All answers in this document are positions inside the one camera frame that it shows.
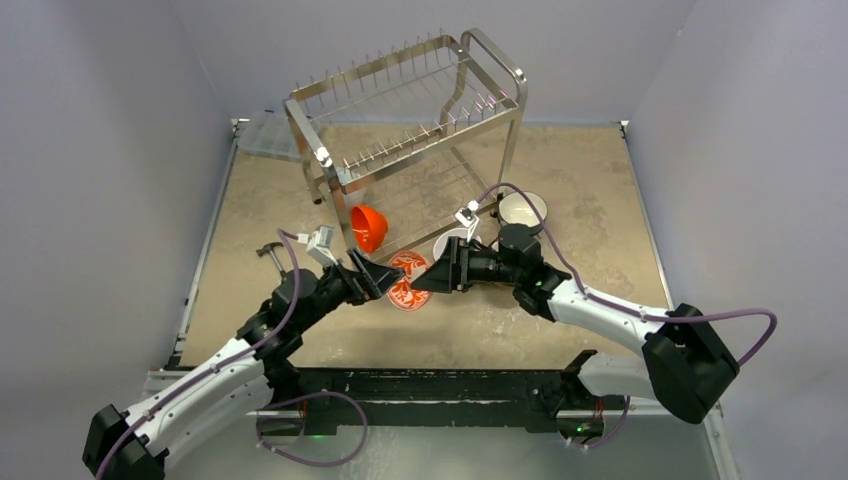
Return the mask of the orange white floral bowl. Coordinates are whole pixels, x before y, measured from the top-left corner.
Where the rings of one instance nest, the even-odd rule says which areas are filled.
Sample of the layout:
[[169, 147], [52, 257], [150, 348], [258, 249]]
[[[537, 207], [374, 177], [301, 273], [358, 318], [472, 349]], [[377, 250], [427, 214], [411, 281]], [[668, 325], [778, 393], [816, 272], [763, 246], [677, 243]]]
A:
[[421, 309], [430, 300], [432, 293], [413, 289], [412, 282], [429, 268], [427, 259], [416, 251], [403, 250], [393, 255], [388, 265], [404, 272], [404, 276], [389, 290], [389, 301], [404, 312]]

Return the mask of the stainless steel dish rack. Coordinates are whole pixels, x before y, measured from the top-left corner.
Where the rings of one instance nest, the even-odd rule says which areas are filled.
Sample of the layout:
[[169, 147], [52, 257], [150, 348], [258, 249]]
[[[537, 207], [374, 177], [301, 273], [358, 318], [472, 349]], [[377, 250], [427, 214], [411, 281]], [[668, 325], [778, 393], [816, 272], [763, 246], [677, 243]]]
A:
[[496, 211], [527, 97], [525, 71], [471, 28], [327, 72], [283, 107], [312, 201], [350, 248], [355, 201], [384, 215], [386, 258], [456, 227], [468, 201]]

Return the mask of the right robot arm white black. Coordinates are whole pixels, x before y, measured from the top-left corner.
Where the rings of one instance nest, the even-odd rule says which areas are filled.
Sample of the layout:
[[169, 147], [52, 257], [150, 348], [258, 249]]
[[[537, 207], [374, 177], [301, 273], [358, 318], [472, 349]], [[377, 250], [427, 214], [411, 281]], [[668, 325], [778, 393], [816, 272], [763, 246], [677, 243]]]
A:
[[685, 304], [674, 310], [641, 307], [605, 293], [593, 299], [591, 289], [579, 288], [573, 275], [544, 260], [524, 225], [501, 228], [495, 249], [450, 238], [411, 287], [449, 294], [485, 282], [511, 286], [532, 316], [589, 330], [633, 352], [631, 358], [592, 354], [565, 375], [561, 392], [573, 406], [598, 396], [642, 397], [698, 424], [739, 373], [738, 361], [699, 310]]

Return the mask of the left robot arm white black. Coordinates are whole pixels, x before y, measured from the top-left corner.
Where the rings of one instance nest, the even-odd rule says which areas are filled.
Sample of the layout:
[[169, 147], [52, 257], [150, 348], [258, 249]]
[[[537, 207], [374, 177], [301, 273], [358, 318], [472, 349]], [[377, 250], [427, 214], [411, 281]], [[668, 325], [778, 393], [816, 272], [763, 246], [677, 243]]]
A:
[[245, 414], [284, 409], [306, 395], [288, 358], [303, 333], [344, 303], [381, 298], [405, 273], [357, 250], [347, 269], [320, 276], [287, 272], [235, 337], [162, 391], [124, 410], [108, 405], [92, 418], [82, 461], [97, 479], [163, 479], [189, 452]]

